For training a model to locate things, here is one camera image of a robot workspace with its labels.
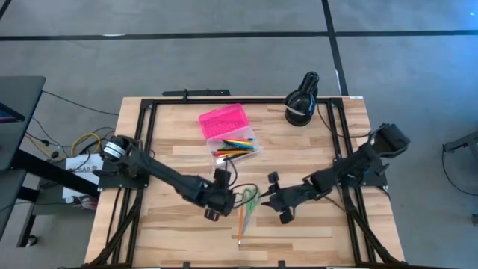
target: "wooden table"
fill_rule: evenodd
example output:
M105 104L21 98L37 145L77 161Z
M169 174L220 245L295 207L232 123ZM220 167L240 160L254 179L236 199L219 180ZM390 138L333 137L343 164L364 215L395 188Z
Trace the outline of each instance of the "wooden table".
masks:
M124 98L117 134L134 137L140 100ZM159 105L152 142L155 158L180 173L212 179L211 157L197 118L221 106ZM344 97L344 107L350 135L366 134L370 122L364 100ZM317 113L307 126L294 127L285 120L282 104L244 105L244 108L263 150L236 164L239 174L236 184L254 182L265 191L269 185L267 174L277 171L281 186L296 185L309 173L332 165L335 154L331 132ZM320 111L327 119L325 105L320 105ZM341 134L338 112L335 113ZM146 115L143 134L148 118ZM352 139L354 150L364 142ZM346 152L342 139L341 147ZM377 188L362 190L371 229L393 256L403 259L389 199ZM105 245L116 193L117 190L107 190L100 196L86 262L94 259ZM329 197L341 202L336 192ZM328 200L300 205L295 220L288 225L282 225L271 208L257 207L240 246L238 211L217 222L206 220L203 214L203 208L184 201L170 186L151 178L143 198L134 267L182 266L184 261L192 266L276 266L278 260L285 260L287 266L354 265L345 213ZM366 260L363 235L358 227L357 231L361 256ZM127 231L124 238L129 238L128 235ZM122 241L120 261L125 260L127 241Z

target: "pencil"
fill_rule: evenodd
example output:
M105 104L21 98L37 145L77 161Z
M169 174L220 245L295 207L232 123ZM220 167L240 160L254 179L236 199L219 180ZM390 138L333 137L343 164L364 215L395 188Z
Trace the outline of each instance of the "pencil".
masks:
M240 240L242 239L242 225L244 223L244 206L240 207L240 214L239 214L239 235L238 235L238 244L240 244Z

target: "black metal frame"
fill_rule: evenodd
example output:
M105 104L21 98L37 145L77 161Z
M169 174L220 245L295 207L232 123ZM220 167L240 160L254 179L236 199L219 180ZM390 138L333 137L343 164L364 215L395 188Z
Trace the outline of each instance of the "black metal frame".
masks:
M216 98L216 99L207 99L207 98L177 98L177 99L142 99L141 100L141 105L140 105L140 113L138 115L138 121L137 121L137 126L136 126L136 133L134 135L135 139L140 139L142 135L142 129L143 129L143 124L144 124L144 118L146 115L146 109L151 109L150 115L149 115L149 122L148 122L148 129L146 131L146 139L144 143L144 150L149 151L151 149L151 142L152 142L152 135L153 135L153 129L155 126L155 119L156 119L156 111L157 107L159 105L180 105L180 104L234 104L234 103L241 103L241 104L267 104L267 103L282 103L283 98ZM352 148L352 143L350 140L349 136L349 129L347 125L347 119L345 116L345 110L344 110L344 103L342 98L317 98L317 103L318 104L324 104L327 107L328 111L328 116L329 116L329 126L331 129L331 134L332 134L332 142L334 145L334 150L335 150L335 157L336 159L342 158L342 153L341 153L341 148L340 148L340 142L339 142L339 135L337 133L337 126L335 125L335 116L334 116L334 108L338 109L338 114L339 118L341 121L341 128L344 132L344 142L345 146L347 149L347 155L350 155L353 153L353 148ZM348 188L344 187L343 188L343 194L344 195L350 195ZM144 188L139 188L137 189L137 196L140 196L140 200L143 198L143 192ZM358 211L361 216L361 218L365 221L366 224L367 222L367 213L365 211L365 204L363 200L363 195L361 192L361 188L357 187L354 189L357 204L358 204ZM125 195L122 200L122 205L121 205L121 211L119 214L119 223L118 226L125 220L125 217L127 215L128 211L128 206L129 206L129 200L131 198L131 189L126 188L125 189ZM137 229L138 229L138 224L139 224L139 217L140 217L140 210L138 211L137 215L134 217L133 222L131 224L131 234L128 239L128 249L127 249L127 256L126 256L126 264L132 265L133 258L134 258L134 248L136 245L136 237L137 237ZM354 256L354 261L357 264L361 263L361 255L360 255L360 246L359 246L359 240L357 238L357 232L356 232L356 226L353 217L350 214L347 214L347 224L348 224L348 229L350 232L350 240L352 244L352 249L353 249L353 256ZM369 262L375 262L375 252L373 251L372 246L368 242L367 239L365 239L365 246L367 248L367 254L368 254L368 261ZM121 242L117 245L117 247L113 251L113 256L111 259L111 264L116 264L119 262L119 256L120 256L120 247L121 247Z

